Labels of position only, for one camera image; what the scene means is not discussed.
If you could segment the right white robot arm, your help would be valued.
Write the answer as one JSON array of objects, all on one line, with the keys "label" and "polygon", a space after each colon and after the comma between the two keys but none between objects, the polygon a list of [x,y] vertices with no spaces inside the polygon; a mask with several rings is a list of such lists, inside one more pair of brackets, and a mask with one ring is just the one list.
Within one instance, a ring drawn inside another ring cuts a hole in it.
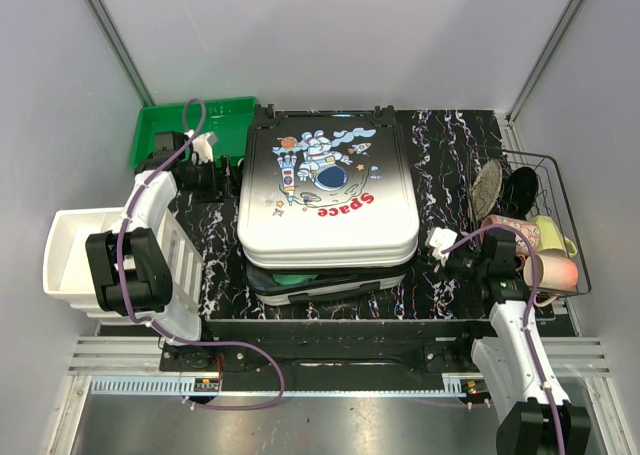
[{"label": "right white robot arm", "polygon": [[448,272],[467,279],[489,309],[493,337],[468,337],[454,346],[466,371],[480,370],[495,406],[499,454],[584,454],[592,423],[572,404],[549,362],[532,309],[531,288],[516,274],[515,258],[444,256]]}]

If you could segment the space astronaut hard-shell suitcase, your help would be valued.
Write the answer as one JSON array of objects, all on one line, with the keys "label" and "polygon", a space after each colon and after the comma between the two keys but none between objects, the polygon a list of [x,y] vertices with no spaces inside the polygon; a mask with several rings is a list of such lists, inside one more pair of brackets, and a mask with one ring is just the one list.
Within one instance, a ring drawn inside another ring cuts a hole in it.
[{"label": "space astronaut hard-shell suitcase", "polygon": [[[392,288],[415,261],[419,215],[392,106],[279,111],[247,132],[237,234],[250,292],[277,307]],[[317,274],[280,286],[274,273]]]}]

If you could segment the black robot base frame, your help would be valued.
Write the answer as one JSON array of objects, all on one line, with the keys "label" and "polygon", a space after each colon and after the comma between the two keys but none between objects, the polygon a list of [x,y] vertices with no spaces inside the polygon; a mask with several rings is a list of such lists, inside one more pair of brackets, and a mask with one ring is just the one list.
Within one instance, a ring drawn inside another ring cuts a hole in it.
[{"label": "black robot base frame", "polygon": [[163,346],[165,372],[204,373],[220,368],[232,388],[424,389],[445,373],[472,372],[474,339],[494,336],[486,321],[215,321],[210,338],[251,343],[280,365],[279,378],[261,355],[246,348]]}]

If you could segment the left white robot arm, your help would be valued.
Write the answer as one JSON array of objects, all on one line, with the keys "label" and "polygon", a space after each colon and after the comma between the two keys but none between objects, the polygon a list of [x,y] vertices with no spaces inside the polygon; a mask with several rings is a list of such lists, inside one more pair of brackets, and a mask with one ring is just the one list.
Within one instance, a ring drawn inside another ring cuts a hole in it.
[{"label": "left white robot arm", "polygon": [[97,304],[156,330],[196,371],[215,361],[198,314],[204,261],[169,209],[180,192],[211,203],[239,192],[237,170],[197,157],[162,170],[137,169],[134,187],[112,225],[87,237],[85,250]]}]

